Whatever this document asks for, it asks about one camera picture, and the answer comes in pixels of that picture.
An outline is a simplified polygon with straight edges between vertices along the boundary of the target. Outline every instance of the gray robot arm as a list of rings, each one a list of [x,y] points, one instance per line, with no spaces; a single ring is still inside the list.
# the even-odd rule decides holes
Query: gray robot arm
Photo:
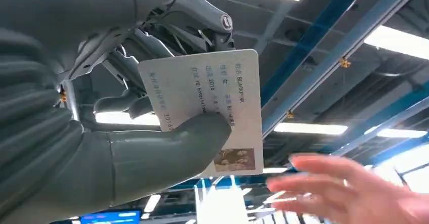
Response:
[[[0,60],[0,221],[47,223],[106,209],[201,173],[226,142],[217,114],[171,132],[85,132],[66,109],[49,68],[24,56]]]
[[[1,223],[46,224],[150,195],[222,148],[231,129],[218,115],[172,132],[84,133],[54,107],[63,79],[90,71],[86,62],[165,1],[0,0]]]

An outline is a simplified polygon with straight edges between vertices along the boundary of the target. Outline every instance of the blue screen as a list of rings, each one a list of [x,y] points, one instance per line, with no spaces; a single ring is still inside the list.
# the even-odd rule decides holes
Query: blue screen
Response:
[[[81,224],[138,224],[140,211],[100,212],[81,217]]]

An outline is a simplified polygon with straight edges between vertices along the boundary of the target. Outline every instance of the metal beam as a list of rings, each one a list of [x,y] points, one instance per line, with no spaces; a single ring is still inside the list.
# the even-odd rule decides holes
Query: metal beam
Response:
[[[361,20],[360,22],[341,40],[341,42],[335,47],[335,49],[330,53],[330,55],[316,67],[316,70],[307,77],[304,82],[298,87],[286,100],[284,100],[279,107],[277,107],[270,117],[267,117],[262,123],[263,137],[266,137],[277,125],[281,122],[288,111],[293,111],[298,107],[302,101],[304,101],[308,95],[310,95],[318,86],[322,84],[338,67],[339,60],[342,57],[348,58],[350,55],[356,51],[356,49],[363,43],[364,38],[378,25],[384,23],[388,18],[390,18],[400,7],[403,6],[408,0],[380,0]],[[293,56],[293,61],[290,61],[292,65],[299,65],[301,63],[300,59],[297,59],[299,54],[298,52],[307,52],[308,50],[297,49],[297,52],[291,54]],[[277,71],[276,75],[272,79],[276,79],[276,82],[279,83],[281,80],[278,78],[286,79],[284,76],[278,75],[280,71]],[[265,87],[265,95],[270,95],[273,88],[277,88],[277,85],[267,84]]]
[[[400,153],[403,153],[405,151],[411,150],[415,147],[421,146],[421,145],[425,145],[429,142],[429,133],[417,138],[417,139],[409,139],[406,141],[403,141],[383,152],[381,152],[380,154],[378,154],[375,157],[372,157],[370,162],[371,164],[380,164]]]
[[[393,107],[389,106],[389,108],[392,108],[394,110],[396,107],[396,104],[398,104],[398,103],[397,102],[393,103],[392,104]],[[336,156],[345,155],[346,153],[352,151],[353,149],[357,148],[361,144],[363,144],[363,143],[367,142],[368,140],[376,137],[377,134],[380,131],[382,131],[383,129],[391,128],[391,127],[397,125],[398,123],[420,113],[421,111],[423,111],[427,108],[429,108],[429,97],[424,98],[420,102],[414,104],[413,106],[409,107],[408,109],[400,112],[399,114],[397,114],[397,115],[393,116],[392,118],[388,119],[387,121],[383,122],[382,124],[379,125],[379,127],[377,129],[371,131],[370,133],[365,135],[365,132],[364,132],[360,137],[357,137],[353,141],[345,144],[340,149],[336,150],[335,152],[331,153],[330,155],[336,155]]]
[[[74,93],[73,82],[71,80],[65,80],[64,90],[66,91],[66,103],[67,108],[73,113],[73,119],[80,121],[79,119],[79,107],[76,101],[76,94]]]
[[[258,42],[254,47],[254,50],[258,53],[258,55],[262,55],[269,41],[272,39],[275,32],[279,28],[280,24],[283,22],[284,16],[289,12],[291,7],[292,6],[290,5],[289,0],[284,0],[279,5],[273,17],[268,22],[268,25],[265,28],[264,34],[262,34],[258,38]]]
[[[238,35],[238,36],[242,36],[242,37],[247,37],[247,38],[253,38],[253,39],[259,39],[260,35],[254,34],[254,33],[249,33],[246,31],[234,31],[234,35]],[[278,43],[278,44],[282,44],[284,46],[292,46],[295,47],[298,45],[298,42],[293,42],[287,39],[280,39],[280,38],[268,38],[267,42],[274,42],[274,43]],[[319,48],[315,48],[314,49],[315,52],[320,52],[320,53],[324,53],[324,54],[329,54],[329,51],[327,50],[323,50],[323,49],[319,49]]]
[[[298,46],[289,54],[273,77],[261,91],[261,105],[264,106],[289,76],[310,55],[330,29],[338,22],[355,0],[332,0],[315,23],[307,30]]]

